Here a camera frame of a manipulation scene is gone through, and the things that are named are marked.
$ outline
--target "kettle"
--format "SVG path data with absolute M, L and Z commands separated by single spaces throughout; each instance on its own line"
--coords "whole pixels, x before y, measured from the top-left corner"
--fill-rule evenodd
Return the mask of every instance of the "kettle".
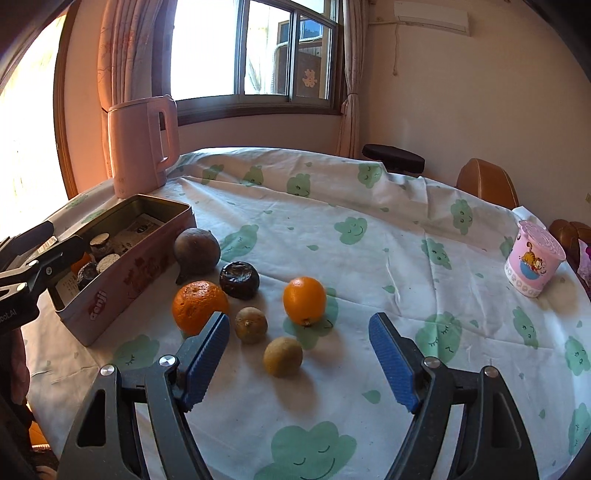
M 168 157 L 160 137 L 164 115 Z M 166 183 L 165 170 L 178 160 L 177 104 L 170 96 L 132 100 L 112 106 L 108 113 L 109 151 L 113 185 L 120 199 L 149 193 Z

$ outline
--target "brown leather chair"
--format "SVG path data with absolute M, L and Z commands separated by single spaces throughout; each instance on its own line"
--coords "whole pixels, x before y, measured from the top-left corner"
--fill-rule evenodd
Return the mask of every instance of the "brown leather chair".
M 579 264 L 581 262 L 579 238 L 588 245 L 591 245 L 591 227 L 581 222 L 567 222 L 566 220 L 555 220 L 550 225 L 548 231 L 556 240 L 559 241 L 564 253 L 566 253 L 566 261 L 569 263 L 574 273 L 583 284 L 583 288 L 591 299 L 591 289 L 577 274 Z
M 507 172 L 479 158 L 471 159 L 462 167 L 456 188 L 508 209 L 519 206 L 517 192 Z

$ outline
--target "tablecloth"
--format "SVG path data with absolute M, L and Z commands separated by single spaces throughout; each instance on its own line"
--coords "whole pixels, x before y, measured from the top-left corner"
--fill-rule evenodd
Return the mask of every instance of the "tablecloth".
M 222 260 L 205 279 L 217 282 L 234 260 L 261 276 L 253 301 L 230 299 L 230 317 L 260 308 L 268 340 L 241 345 L 231 334 L 203 402 L 187 415 L 215 479 L 385 476 L 411 415 L 396 403 L 369 343 L 376 312 L 449 367 L 499 368 L 541 478 L 557 478 L 589 434 L 591 305 L 581 285 L 566 263 L 537 299 L 505 277 L 518 220 L 538 221 L 527 210 L 389 174 L 380 163 L 267 148 L 183 155 L 153 194 L 191 204 L 198 226 L 219 240 Z M 107 181 L 50 219 L 65 238 L 117 201 Z M 174 265 L 156 279 L 89 348 L 41 296 L 39 319 L 23 328 L 29 399 L 57 453 L 99 365 L 143 367 L 180 346 L 170 309 L 177 273 Z M 326 319 L 309 329 L 287 319 L 281 300 L 302 275 L 327 291 Z M 279 336 L 304 348 L 293 378 L 272 378 L 262 366 L 266 344 Z M 151 475 L 163 478 L 147 410 L 137 412 Z M 461 415 L 452 409 L 433 478 L 447 476 Z

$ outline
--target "kettle handle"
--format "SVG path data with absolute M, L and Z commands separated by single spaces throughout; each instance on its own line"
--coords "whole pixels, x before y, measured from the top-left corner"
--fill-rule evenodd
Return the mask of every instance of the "kettle handle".
M 164 115 L 164 126 L 168 139 L 168 157 L 156 162 L 156 171 L 161 172 L 172 167 L 180 156 L 177 104 L 170 95 L 153 97 L 148 104 L 148 109 L 150 109 L 150 114 L 148 115 L 149 121 L 156 124 L 154 126 L 150 125 L 150 128 L 154 128 L 155 131 L 160 132 L 160 116 L 158 113 L 162 112 Z

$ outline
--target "metal screw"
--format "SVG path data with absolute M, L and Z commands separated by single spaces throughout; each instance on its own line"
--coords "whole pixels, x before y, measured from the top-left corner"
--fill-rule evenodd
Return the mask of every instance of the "metal screw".
M 484 374 L 490 378 L 496 378 L 499 376 L 499 371 L 492 365 L 484 367 Z
M 177 361 L 177 359 L 174 355 L 164 355 L 160 357 L 158 363 L 161 367 L 170 367 L 171 365 L 174 365 L 175 361 Z
M 429 368 L 439 368 L 441 366 L 441 360 L 436 356 L 426 356 L 423 363 L 425 364 L 425 367 Z
M 104 367 L 102 367 L 100 369 L 100 374 L 103 377 L 108 377 L 109 375 L 111 375 L 113 372 L 115 372 L 115 367 L 111 364 L 107 364 Z

